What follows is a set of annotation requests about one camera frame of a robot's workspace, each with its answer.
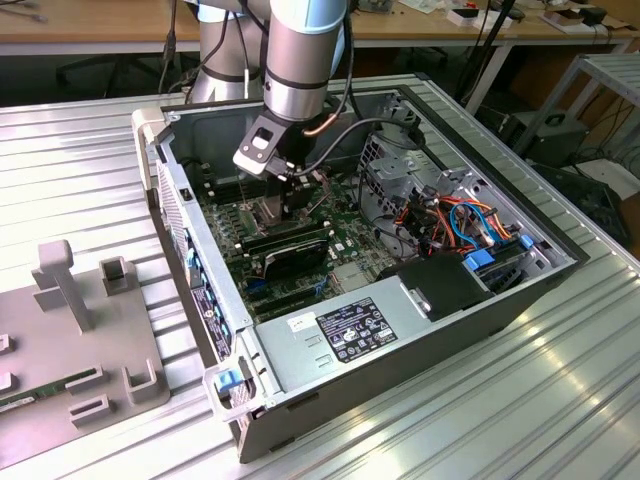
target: orange wire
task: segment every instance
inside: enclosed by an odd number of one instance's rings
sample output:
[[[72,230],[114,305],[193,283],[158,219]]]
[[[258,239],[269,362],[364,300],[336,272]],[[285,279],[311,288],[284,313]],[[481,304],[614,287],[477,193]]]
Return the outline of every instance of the orange wire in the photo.
[[[439,208],[436,208],[436,213],[438,214],[438,218],[440,219],[440,221],[444,225],[444,228],[447,231],[447,235],[449,235],[449,241],[451,242],[451,245],[455,246],[456,240],[455,240],[455,237],[453,236],[453,230],[451,230],[451,227],[447,223],[447,220],[444,218],[444,215],[443,215],[442,211]]]
[[[473,198],[458,199],[458,198],[452,198],[452,197],[441,197],[440,200],[447,203],[451,203],[453,205],[456,205],[461,202],[466,202],[472,205],[477,205],[480,208],[486,208],[487,210],[491,210],[490,206],[485,205],[484,203],[480,203],[477,200],[474,200]],[[500,222],[500,219],[498,218],[498,214],[494,213],[492,217],[495,217],[495,222],[492,222],[492,219],[489,219],[489,222],[491,223],[491,226],[493,226],[498,231],[498,234],[502,237],[502,239],[507,240],[511,238],[511,235],[502,226],[502,222]]]

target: metal slat surface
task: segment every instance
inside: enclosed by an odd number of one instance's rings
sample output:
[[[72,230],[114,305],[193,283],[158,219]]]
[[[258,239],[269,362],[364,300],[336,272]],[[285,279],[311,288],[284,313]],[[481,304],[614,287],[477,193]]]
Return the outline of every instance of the metal slat surface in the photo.
[[[640,104],[640,55],[585,55],[580,68],[631,103]]]
[[[433,84],[406,75],[357,86],[397,83],[435,108],[590,262],[502,333],[239,465],[200,386],[202,362],[142,202],[128,116],[158,99],[0,111],[0,291],[33,283],[30,261],[43,238],[69,239],[74,271],[116,254],[134,261],[173,394],[0,478],[637,478],[637,262]],[[459,162],[447,142],[426,137],[447,165]]]

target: workbench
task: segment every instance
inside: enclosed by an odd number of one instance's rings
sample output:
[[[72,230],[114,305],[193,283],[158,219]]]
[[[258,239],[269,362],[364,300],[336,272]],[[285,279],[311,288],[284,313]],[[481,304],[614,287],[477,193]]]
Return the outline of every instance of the workbench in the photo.
[[[69,240],[74,271],[114,255],[134,261],[172,392],[166,405],[0,479],[637,478],[640,264],[432,82],[378,77],[356,88],[398,83],[575,240],[589,263],[501,333],[240,465],[200,383],[202,362],[144,201],[130,127],[133,110],[183,98],[0,110],[0,291],[32,282],[30,261],[44,239]],[[455,166],[445,141],[428,134],[427,144]]]

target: wooden desk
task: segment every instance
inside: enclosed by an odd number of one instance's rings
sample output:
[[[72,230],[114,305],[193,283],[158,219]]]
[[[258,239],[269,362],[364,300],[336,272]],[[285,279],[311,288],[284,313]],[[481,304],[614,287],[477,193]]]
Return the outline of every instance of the wooden desk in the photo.
[[[170,20],[170,0],[38,0],[46,24],[0,14],[0,56],[162,52]],[[611,38],[593,33],[568,35],[527,11],[521,23],[498,35],[496,52],[471,96],[467,110],[475,113],[512,47],[516,45],[614,44],[623,52],[637,36],[629,30]],[[396,3],[393,13],[353,15],[356,47],[470,46],[478,30],[458,27],[437,10],[429,15]],[[178,51],[199,50],[199,26],[178,0]]]
[[[0,13],[0,55],[162,52],[171,19],[170,0],[36,1],[47,23]],[[176,36],[180,51],[198,51],[198,22],[182,0]]]

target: warning label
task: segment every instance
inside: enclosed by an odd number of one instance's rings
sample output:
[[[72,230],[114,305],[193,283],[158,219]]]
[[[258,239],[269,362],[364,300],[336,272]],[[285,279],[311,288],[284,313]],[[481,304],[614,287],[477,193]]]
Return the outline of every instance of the warning label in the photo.
[[[398,339],[370,297],[321,315],[316,320],[342,363]]]

